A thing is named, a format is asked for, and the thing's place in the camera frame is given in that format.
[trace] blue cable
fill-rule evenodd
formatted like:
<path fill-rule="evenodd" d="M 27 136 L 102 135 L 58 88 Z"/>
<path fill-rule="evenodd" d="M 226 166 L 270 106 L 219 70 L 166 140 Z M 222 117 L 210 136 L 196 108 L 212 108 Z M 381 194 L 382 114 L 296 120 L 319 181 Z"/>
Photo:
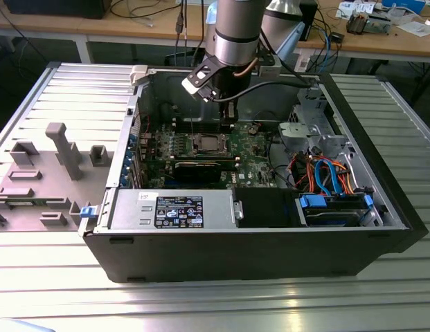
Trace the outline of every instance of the blue cable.
<path fill-rule="evenodd" d="M 321 65 L 321 68 L 319 69 L 319 72 L 318 72 L 318 73 L 320 73 L 324 70 L 325 65 L 327 64 L 327 61 L 328 61 L 328 55 L 330 54 L 330 41 L 328 40 L 327 33 L 324 31 L 324 29 L 318 28 L 318 30 L 323 33 L 324 38 L 325 38 L 325 44 L 327 46 L 327 53 L 325 54 L 325 60 L 324 60 L 323 64 Z"/>
<path fill-rule="evenodd" d="M 328 167 L 330 168 L 330 175 L 332 177 L 332 183 L 333 183 L 334 191 L 337 194 L 342 194 L 342 188 L 338 183 L 337 171 L 334 168 L 333 164 L 328 160 L 321 159 L 320 161 L 318 161 L 316 163 L 316 165 L 314 167 L 314 179 L 316 181 L 316 184 L 318 185 L 318 187 L 320 187 L 327 194 L 327 196 L 332 196 L 332 194 L 328 191 L 328 189 L 323 186 L 323 184 L 321 183 L 321 179 L 319 177 L 319 168 L 321 167 L 322 163 L 326 163 L 328 165 Z"/>

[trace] black computer case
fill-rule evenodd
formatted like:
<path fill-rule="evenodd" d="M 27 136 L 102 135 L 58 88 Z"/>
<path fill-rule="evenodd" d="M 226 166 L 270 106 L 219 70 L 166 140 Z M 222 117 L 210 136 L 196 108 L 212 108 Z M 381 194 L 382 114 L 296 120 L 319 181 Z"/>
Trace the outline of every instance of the black computer case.
<path fill-rule="evenodd" d="M 102 19 L 111 0 L 4 0 L 12 14 L 59 15 Z"/>

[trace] wooden workbench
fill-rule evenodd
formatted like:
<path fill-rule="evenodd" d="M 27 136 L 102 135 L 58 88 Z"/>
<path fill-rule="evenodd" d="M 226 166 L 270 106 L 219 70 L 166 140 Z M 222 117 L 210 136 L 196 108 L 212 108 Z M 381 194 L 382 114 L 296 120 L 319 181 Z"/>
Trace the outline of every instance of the wooden workbench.
<path fill-rule="evenodd" d="M 322 13 L 333 31 L 345 35 L 340 56 L 364 57 L 371 59 L 396 59 L 403 61 L 430 61 L 430 35 L 416 37 L 393 27 L 388 35 L 352 35 L 346 32 L 346 20 L 336 19 L 336 6 L 339 0 L 320 0 Z M 153 0 L 131 0 L 131 7 L 153 4 Z M 174 6 L 173 0 L 166 0 L 153 8 L 139 10 L 141 15 Z M 10 20 L 27 37 L 70 39 L 76 42 L 83 62 L 90 62 L 88 42 L 119 42 L 131 44 L 173 45 L 174 27 L 179 12 L 178 8 L 162 12 L 152 17 L 153 27 L 148 27 L 132 19 L 117 17 L 108 12 L 104 19 L 82 19 L 73 17 L 50 17 L 41 15 L 12 15 L 2 5 Z M 114 10 L 127 15 L 124 3 Z M 201 14 L 199 6 L 188 6 L 188 39 L 189 46 L 194 46 L 201 38 Z M 0 14 L 0 35 L 17 35 L 10 24 Z M 300 41 L 297 52 L 307 54 L 319 52 L 323 42 L 316 30 L 313 30 L 308 41 Z"/>

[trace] green motherboard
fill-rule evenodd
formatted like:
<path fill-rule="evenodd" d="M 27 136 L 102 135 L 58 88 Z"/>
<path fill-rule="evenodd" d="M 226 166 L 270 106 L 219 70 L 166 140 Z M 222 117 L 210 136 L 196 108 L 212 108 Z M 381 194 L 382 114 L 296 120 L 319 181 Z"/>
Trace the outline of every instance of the green motherboard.
<path fill-rule="evenodd" d="M 267 160 L 269 140 L 265 132 L 249 133 L 251 124 L 237 124 L 231 133 L 178 133 L 163 124 L 146 136 L 139 149 L 143 187 L 151 189 L 226 189 L 231 187 L 276 187 Z M 207 177 L 216 181 L 180 181 L 179 168 L 196 172 L 213 167 Z"/>

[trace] power supply label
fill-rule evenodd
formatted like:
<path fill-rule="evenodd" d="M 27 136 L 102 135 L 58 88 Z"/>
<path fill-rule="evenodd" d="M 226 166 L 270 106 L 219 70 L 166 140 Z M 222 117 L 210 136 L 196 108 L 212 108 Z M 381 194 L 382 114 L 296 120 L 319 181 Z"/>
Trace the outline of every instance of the power supply label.
<path fill-rule="evenodd" d="M 156 228 L 203 228 L 202 197 L 158 197 L 154 225 Z"/>

